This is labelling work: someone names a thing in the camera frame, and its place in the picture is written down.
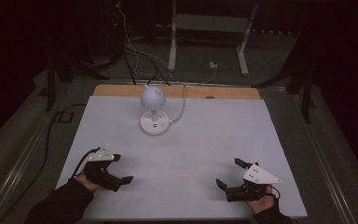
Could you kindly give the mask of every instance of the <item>floor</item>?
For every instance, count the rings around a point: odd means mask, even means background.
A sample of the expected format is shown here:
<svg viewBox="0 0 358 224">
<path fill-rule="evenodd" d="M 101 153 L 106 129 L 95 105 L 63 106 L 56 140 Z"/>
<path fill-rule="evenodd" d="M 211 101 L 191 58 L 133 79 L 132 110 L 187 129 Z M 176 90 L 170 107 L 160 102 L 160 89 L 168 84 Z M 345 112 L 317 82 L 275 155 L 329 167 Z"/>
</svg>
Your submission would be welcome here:
<svg viewBox="0 0 358 224">
<path fill-rule="evenodd" d="M 155 66 L 142 59 L 136 66 L 136 56 L 144 54 L 134 53 L 133 49 L 151 54 L 148 56 L 173 85 L 185 82 L 189 85 L 247 87 L 279 74 L 296 43 L 295 36 L 251 34 L 245 50 L 250 75 L 243 77 L 236 58 L 235 36 L 209 41 L 206 37 L 191 35 L 179 42 L 173 73 L 169 73 L 164 65 L 168 61 L 169 38 L 132 37 L 127 55 L 134 70 L 136 67 L 137 84 L 145 84 L 155 73 Z M 211 69 L 210 62 L 217 63 L 217 68 Z M 128 66 L 123 61 L 102 71 L 102 75 L 110 79 L 97 80 L 76 72 L 72 83 L 57 81 L 57 100 L 50 112 L 45 111 L 46 97 L 38 95 L 46 87 L 46 71 L 35 78 L 36 90 L 0 131 L 0 217 L 5 217 L 0 218 L 1 223 L 23 223 L 29 209 L 55 188 L 81 121 L 83 104 L 87 103 L 94 88 L 100 83 L 132 84 Z M 301 93 L 289 95 L 284 91 L 288 81 L 290 77 L 259 91 L 268 106 L 309 214 L 296 219 L 296 223 L 358 223 L 358 163 L 351 148 L 318 87 L 312 87 L 314 107 L 310 110 L 311 123 L 308 124 L 299 113 Z M 74 112 L 72 122 L 54 123 L 48 129 L 55 111 L 78 104 L 81 105 L 70 109 Z M 37 175 L 46 147 L 46 166 L 16 202 Z M 79 223 L 99 222 L 82 220 Z"/>
</svg>

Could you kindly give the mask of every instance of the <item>metal leg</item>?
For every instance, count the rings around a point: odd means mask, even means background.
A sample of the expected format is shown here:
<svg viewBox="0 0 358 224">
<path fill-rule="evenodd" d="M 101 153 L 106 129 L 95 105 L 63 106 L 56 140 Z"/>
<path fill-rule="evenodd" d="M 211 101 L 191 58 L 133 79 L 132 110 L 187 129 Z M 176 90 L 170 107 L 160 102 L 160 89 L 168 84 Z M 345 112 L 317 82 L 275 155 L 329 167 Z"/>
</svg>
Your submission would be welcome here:
<svg viewBox="0 0 358 224">
<path fill-rule="evenodd" d="M 173 72 L 176 66 L 176 0 L 172 1 L 172 37 L 170 59 L 168 61 L 168 70 Z"/>
<path fill-rule="evenodd" d="M 249 17 L 249 22 L 246 26 L 246 30 L 243 34 L 242 43 L 239 46 L 237 46 L 238 61 L 240 63 L 241 74 L 243 76 L 249 75 L 248 65 L 246 64 L 245 55 L 243 54 L 243 51 L 245 50 L 245 46 L 246 46 L 246 42 L 248 41 L 249 34 L 252 31 L 252 25 L 253 25 L 253 21 L 255 18 L 255 13 L 257 11 L 257 7 L 258 7 L 258 5 L 254 5 L 254 7 L 252 9 L 252 13 Z"/>
</svg>

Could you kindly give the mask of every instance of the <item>white stand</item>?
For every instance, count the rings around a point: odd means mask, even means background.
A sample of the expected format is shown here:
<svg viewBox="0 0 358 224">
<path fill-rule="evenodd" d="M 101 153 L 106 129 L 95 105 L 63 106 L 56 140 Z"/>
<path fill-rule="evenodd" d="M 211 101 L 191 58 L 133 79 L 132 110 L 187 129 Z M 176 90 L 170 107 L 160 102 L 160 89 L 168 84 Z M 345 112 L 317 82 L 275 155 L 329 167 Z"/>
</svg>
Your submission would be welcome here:
<svg viewBox="0 0 358 224">
<path fill-rule="evenodd" d="M 149 135 L 160 135 L 167 132 L 170 119 L 162 110 L 149 110 L 141 116 L 141 129 Z"/>
<path fill-rule="evenodd" d="M 230 17 L 212 17 L 212 16 L 200 16 L 200 15 L 186 15 L 176 13 L 176 0 L 172 2 L 172 37 L 171 37 L 171 49 L 170 59 L 168 61 L 168 70 L 173 72 L 176 66 L 176 29 L 191 29 L 191 30 L 213 30 L 223 32 L 237 32 L 243 33 L 243 40 L 239 46 L 237 46 L 238 60 L 241 67 L 241 74 L 243 76 L 249 75 L 248 66 L 246 64 L 243 51 L 245 50 L 246 42 L 249 38 L 249 34 L 252 30 L 255 13 L 257 11 L 257 5 L 253 6 L 251 15 L 249 18 L 230 18 Z M 212 27 L 206 29 L 195 21 L 215 21 Z"/>
</svg>

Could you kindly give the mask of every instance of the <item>white cable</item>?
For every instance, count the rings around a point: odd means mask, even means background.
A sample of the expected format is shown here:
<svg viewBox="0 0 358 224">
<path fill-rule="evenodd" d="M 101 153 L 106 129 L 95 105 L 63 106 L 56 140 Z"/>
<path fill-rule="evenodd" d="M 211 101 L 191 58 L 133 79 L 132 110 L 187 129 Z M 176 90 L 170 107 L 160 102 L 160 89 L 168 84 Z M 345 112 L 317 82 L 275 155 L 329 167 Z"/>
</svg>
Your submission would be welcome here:
<svg viewBox="0 0 358 224">
<path fill-rule="evenodd" d="M 174 123 L 176 121 L 178 121 L 182 115 L 183 115 L 183 112 L 185 111 L 185 107 L 186 107 L 186 86 L 184 85 L 183 86 L 183 104 L 182 104 L 182 110 L 180 111 L 180 114 L 179 116 L 176 118 L 176 119 L 171 119 L 170 120 L 170 123 Z"/>
</svg>

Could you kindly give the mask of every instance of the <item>base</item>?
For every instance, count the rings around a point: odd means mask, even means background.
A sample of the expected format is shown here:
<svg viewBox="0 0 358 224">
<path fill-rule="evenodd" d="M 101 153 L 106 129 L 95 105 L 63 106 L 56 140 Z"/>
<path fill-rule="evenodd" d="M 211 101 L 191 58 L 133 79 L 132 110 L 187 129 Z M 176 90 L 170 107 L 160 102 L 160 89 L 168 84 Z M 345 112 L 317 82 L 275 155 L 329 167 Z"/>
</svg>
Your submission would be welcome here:
<svg viewBox="0 0 358 224">
<path fill-rule="evenodd" d="M 170 119 L 167 113 L 162 110 L 158 110 L 157 113 L 158 119 L 156 122 L 152 121 L 152 112 L 150 110 L 141 116 L 141 129 L 144 133 L 155 136 L 167 132 L 170 127 Z"/>
</svg>

